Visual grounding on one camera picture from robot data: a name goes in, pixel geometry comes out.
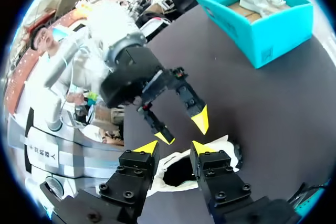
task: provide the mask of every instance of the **person's hand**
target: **person's hand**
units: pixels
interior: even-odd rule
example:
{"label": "person's hand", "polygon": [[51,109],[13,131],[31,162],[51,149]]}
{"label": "person's hand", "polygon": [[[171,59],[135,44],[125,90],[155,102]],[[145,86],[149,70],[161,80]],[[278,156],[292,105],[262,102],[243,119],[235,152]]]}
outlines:
{"label": "person's hand", "polygon": [[113,134],[109,134],[109,132],[99,129],[99,136],[101,137],[101,142],[103,144],[114,144],[124,146],[124,141],[120,138],[119,131],[113,131]]}
{"label": "person's hand", "polygon": [[85,102],[84,98],[82,93],[72,93],[67,95],[66,101],[75,105],[82,105]]}

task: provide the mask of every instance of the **cardboard box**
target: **cardboard box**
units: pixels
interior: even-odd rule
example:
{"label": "cardboard box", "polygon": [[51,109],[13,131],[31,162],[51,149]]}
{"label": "cardboard box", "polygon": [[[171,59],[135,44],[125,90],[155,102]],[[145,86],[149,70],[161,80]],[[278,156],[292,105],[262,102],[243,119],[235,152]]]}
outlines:
{"label": "cardboard box", "polygon": [[118,126],[113,124],[111,109],[96,104],[92,106],[92,110],[90,124],[100,127],[104,131],[113,132],[118,130]]}
{"label": "cardboard box", "polygon": [[285,0],[290,8],[266,18],[239,8],[239,0],[197,1],[255,68],[282,56],[312,36],[313,6],[308,0]]}
{"label": "cardboard box", "polygon": [[146,10],[151,11],[151,12],[155,12],[155,13],[163,14],[162,7],[159,4],[154,4],[150,7],[148,7]]}

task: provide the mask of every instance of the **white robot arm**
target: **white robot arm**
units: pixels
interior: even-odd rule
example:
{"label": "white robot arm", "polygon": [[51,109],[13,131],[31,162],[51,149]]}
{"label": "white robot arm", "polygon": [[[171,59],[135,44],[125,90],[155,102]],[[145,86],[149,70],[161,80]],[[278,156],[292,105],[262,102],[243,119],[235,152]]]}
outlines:
{"label": "white robot arm", "polygon": [[[129,46],[144,46],[145,37],[138,29],[134,20],[117,3],[102,0],[94,5],[88,17],[89,36],[93,40],[102,42],[102,60],[109,68],[114,67],[114,60],[118,53]],[[66,67],[71,63],[85,40],[76,35],[69,36],[54,55],[52,69],[43,82],[43,112],[48,127],[52,131],[58,131],[61,126],[61,98],[51,91],[51,87],[62,75]]]}

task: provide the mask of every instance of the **white cloth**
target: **white cloth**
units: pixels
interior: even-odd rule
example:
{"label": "white cloth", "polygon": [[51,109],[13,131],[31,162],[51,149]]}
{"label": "white cloth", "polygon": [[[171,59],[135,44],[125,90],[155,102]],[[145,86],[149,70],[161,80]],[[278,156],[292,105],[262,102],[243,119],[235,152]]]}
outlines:
{"label": "white cloth", "polygon": [[100,127],[94,126],[92,124],[88,124],[84,127],[84,129],[81,129],[81,132],[84,134],[84,136],[101,143],[102,138],[99,135]]}
{"label": "white cloth", "polygon": [[[239,169],[236,168],[236,165],[238,164],[238,159],[234,153],[233,144],[228,142],[227,139],[228,136],[226,135],[215,141],[205,144],[205,146],[210,147],[216,151],[224,150],[231,158],[230,165],[234,168],[234,172],[237,172],[239,171]],[[148,190],[147,197],[155,194],[157,191],[186,191],[198,187],[197,181],[185,181],[181,185],[175,187],[167,185],[163,180],[164,173],[167,171],[167,168],[187,156],[190,156],[190,149],[183,153],[175,152],[159,161],[157,171],[154,176],[152,188]]]}
{"label": "white cloth", "polygon": [[93,38],[101,42],[104,52],[117,42],[134,33],[140,33],[135,21],[118,3],[102,0],[94,4],[87,18]]}

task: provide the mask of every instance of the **white panel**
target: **white panel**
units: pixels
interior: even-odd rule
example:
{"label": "white panel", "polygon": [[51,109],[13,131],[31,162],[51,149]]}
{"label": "white panel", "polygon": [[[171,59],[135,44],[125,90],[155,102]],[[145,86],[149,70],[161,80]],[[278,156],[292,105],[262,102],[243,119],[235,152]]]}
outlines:
{"label": "white panel", "polygon": [[[68,125],[72,125],[72,122],[69,118],[68,115],[68,111],[64,110],[62,111],[62,117],[64,119],[64,122]],[[72,127],[69,127],[65,124],[62,125],[62,128],[59,131],[53,132],[48,128],[48,125],[46,123],[46,121],[44,120],[44,118],[42,116],[39,116],[38,113],[36,113],[36,116],[34,115],[34,127],[45,131],[51,135],[54,136],[58,136],[61,137],[63,139],[69,140],[69,141],[73,141],[74,139],[74,130],[78,130],[78,129],[74,129]]]}
{"label": "white panel", "polygon": [[39,169],[35,166],[31,167],[32,171],[32,178],[37,184],[42,184],[44,181],[46,181],[46,177],[52,176],[51,173],[46,172],[45,170]]}
{"label": "white panel", "polygon": [[32,165],[43,163],[58,168],[58,145],[54,136],[32,127],[28,133],[27,147]]}
{"label": "white panel", "polygon": [[73,166],[65,165],[64,166],[64,175],[69,177],[75,177],[75,168]]}

